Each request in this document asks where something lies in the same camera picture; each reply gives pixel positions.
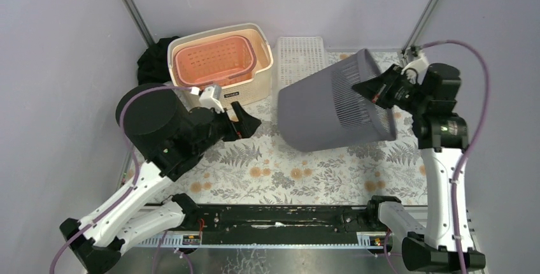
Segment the grey mesh waste bin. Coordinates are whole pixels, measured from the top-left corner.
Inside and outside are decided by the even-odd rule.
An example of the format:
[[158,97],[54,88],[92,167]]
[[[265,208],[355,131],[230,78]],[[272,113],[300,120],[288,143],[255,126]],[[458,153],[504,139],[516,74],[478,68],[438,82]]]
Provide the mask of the grey mesh waste bin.
[[394,141],[397,133],[392,111],[352,89],[381,73],[371,52],[364,48],[282,88],[277,105],[281,137],[301,152]]

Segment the cream plastic storage basket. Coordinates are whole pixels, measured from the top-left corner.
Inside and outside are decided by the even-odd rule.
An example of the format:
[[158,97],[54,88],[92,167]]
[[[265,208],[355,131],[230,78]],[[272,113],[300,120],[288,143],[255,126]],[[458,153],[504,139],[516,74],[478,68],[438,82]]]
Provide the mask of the cream plastic storage basket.
[[167,48],[173,85],[221,87],[224,106],[248,105],[271,93],[274,58],[262,29],[254,23],[230,25],[177,38]]

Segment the pink plastic basket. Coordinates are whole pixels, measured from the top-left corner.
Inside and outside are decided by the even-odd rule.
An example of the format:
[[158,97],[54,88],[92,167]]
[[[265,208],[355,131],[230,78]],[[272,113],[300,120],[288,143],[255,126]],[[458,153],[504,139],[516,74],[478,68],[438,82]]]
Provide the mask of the pink plastic basket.
[[180,49],[173,54],[170,74],[177,86],[229,85],[251,74],[256,64],[248,38],[233,35]]

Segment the white perforated plastic basket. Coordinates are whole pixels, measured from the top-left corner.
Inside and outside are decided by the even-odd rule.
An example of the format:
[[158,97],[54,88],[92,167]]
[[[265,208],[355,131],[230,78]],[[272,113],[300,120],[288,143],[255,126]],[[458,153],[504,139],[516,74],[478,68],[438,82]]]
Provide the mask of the white perforated plastic basket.
[[279,37],[275,47],[277,88],[282,89],[329,65],[323,38]]

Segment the large black round bin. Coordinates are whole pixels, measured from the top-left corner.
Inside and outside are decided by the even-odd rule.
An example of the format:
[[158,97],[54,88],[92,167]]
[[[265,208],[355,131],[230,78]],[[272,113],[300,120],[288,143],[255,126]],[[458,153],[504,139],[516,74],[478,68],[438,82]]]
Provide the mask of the large black round bin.
[[189,142],[194,114],[170,86],[146,83],[133,88],[118,103],[116,120],[145,161],[162,171],[186,173],[201,159]]

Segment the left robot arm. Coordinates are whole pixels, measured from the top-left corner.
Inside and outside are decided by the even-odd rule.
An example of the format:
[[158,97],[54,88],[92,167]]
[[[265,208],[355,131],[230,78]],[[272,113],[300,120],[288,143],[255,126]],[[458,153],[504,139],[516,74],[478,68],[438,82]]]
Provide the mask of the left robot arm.
[[157,193],[195,168],[219,141],[252,137],[261,120],[235,102],[237,119],[226,110],[188,110],[175,100],[168,105],[137,101],[120,107],[118,123],[144,157],[133,177],[101,206],[80,219],[66,219],[60,231],[88,273],[106,273],[136,243],[165,229],[192,229],[197,212],[175,198],[136,220],[134,215]]

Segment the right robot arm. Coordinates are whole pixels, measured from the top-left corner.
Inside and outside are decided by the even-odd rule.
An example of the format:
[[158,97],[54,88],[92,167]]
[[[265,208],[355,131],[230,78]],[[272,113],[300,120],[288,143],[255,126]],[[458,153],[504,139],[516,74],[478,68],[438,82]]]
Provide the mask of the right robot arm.
[[398,107],[413,118],[427,179],[427,223],[422,226],[395,198],[375,196],[365,214],[368,227],[385,226],[394,234],[409,271],[467,273],[483,270],[486,257],[475,249],[467,221],[464,174],[470,148],[466,121],[454,112],[460,71],[435,63],[423,81],[412,82],[407,70],[392,66],[352,89],[381,108]]

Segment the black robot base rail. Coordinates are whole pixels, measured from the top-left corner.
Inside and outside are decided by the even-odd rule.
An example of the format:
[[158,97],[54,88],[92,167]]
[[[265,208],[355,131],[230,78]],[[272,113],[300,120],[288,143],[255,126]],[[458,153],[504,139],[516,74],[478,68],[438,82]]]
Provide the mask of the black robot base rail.
[[202,237],[203,245],[336,247],[374,236],[380,245],[387,227],[364,206],[199,205],[173,229]]

